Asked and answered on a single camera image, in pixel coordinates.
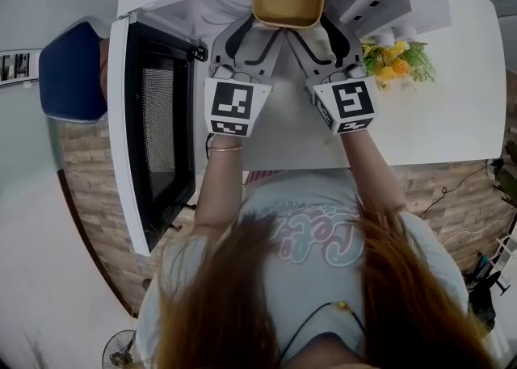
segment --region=floor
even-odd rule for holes
[[[517,127],[517,76],[508,73],[507,85],[506,125]],[[132,250],[116,188],[107,117],[94,126],[62,124],[60,138],[65,174],[88,237],[115,285],[132,310],[138,312],[145,294],[141,281],[153,276],[166,238],[150,258]],[[466,175],[481,169],[423,217],[462,271],[473,269],[478,252],[494,254],[498,248],[496,237],[507,232],[515,213],[501,200],[502,193],[492,187],[484,165],[484,161],[470,161],[394,168],[406,192],[409,210],[416,215],[442,195],[443,187],[451,189]],[[192,212],[183,210],[175,225],[187,230],[192,220]],[[474,233],[457,235],[463,230]],[[167,236],[174,236],[174,230],[169,230]]]

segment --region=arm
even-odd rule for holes
[[[235,136],[215,135],[212,148],[234,148],[241,145]],[[237,216],[242,202],[241,150],[212,151],[195,210],[194,225],[226,229]]]
[[[379,210],[404,209],[404,193],[368,131],[343,134],[341,141],[361,199],[371,201]]]

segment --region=white countertop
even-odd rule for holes
[[[390,165],[479,160],[501,153],[506,74],[494,5],[449,0],[452,26],[421,36],[437,69],[436,84],[397,86],[376,98],[369,132]],[[198,66],[195,98],[196,170],[206,166],[203,85]],[[331,136],[303,91],[304,74],[284,45],[275,85],[244,142],[244,170],[321,169],[347,166],[339,138]]]

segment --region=graphic print on shirt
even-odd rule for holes
[[[273,237],[280,241],[282,260],[301,264],[312,249],[319,248],[330,266],[346,267],[363,253],[363,235],[351,224],[357,213],[350,209],[281,201],[261,214],[277,215]]]

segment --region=gray t-shirt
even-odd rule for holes
[[[279,251],[266,261],[264,287],[280,350],[324,303],[344,300],[362,320],[360,266],[364,238],[351,223],[359,214],[349,170],[284,171],[254,182],[246,189],[241,214],[247,212],[277,217],[273,236]],[[466,311],[468,293],[451,256],[417,216],[403,212],[401,218],[421,246],[433,274]],[[195,274],[204,244],[205,240],[197,237],[187,247],[179,278],[182,282]],[[166,264],[172,264],[178,250],[168,250]],[[138,321],[137,345],[143,359],[152,355],[158,340],[156,280],[144,298]],[[364,336],[352,315],[327,307],[304,326],[285,358],[290,359],[321,333],[335,333],[357,354],[364,354]]]

